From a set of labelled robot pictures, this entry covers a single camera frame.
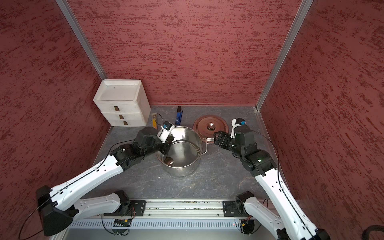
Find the stainless steel pot lid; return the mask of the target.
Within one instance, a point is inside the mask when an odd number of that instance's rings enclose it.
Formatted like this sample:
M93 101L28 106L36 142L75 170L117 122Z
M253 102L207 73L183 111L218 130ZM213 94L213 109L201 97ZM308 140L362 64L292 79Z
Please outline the stainless steel pot lid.
M206 115L195 120L193 129L204 142L214 144L214 133L223 131L228 133L229 127L227 122L215 115Z

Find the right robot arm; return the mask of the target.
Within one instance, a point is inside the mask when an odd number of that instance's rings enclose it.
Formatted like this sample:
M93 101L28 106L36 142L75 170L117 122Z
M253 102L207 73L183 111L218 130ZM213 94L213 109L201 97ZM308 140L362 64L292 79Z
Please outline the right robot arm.
M258 148L254 131L237 125L231 134L214 134L215 145L230 151L261 185L274 205L274 214L253 194L245 192L237 197L243 212L254 217L277 240L328 240L326 230L316 227L307 217L284 183L270 154Z

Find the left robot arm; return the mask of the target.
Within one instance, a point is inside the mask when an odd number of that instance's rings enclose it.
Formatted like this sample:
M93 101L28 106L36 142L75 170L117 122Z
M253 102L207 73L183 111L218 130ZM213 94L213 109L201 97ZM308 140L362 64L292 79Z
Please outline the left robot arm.
M130 200L123 191L111 195L83 199L83 196L145 157L161 152L167 154L174 137L174 126L165 122L161 131L153 127L141 129L133 141L125 141L109 151L104 160L71 180L52 188L43 186L36 191L38 212L45 236L65 230L73 221L98 214L129 211Z

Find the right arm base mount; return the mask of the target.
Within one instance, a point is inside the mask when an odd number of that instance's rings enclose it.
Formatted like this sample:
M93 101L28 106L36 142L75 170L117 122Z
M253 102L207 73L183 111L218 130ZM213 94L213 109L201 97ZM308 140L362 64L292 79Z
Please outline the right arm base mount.
M254 197L249 191L236 196L234 201L223 201L223 212L225 217L248 217L245 209L247 199Z

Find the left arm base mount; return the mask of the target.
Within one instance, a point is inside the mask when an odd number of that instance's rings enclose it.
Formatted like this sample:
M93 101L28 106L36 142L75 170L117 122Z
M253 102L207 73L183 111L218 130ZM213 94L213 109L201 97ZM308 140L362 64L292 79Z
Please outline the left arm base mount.
M113 217L142 217L146 208L144 200L130 200L124 191L116 191L115 194L120 198L120 206L113 213L105 213L104 216Z

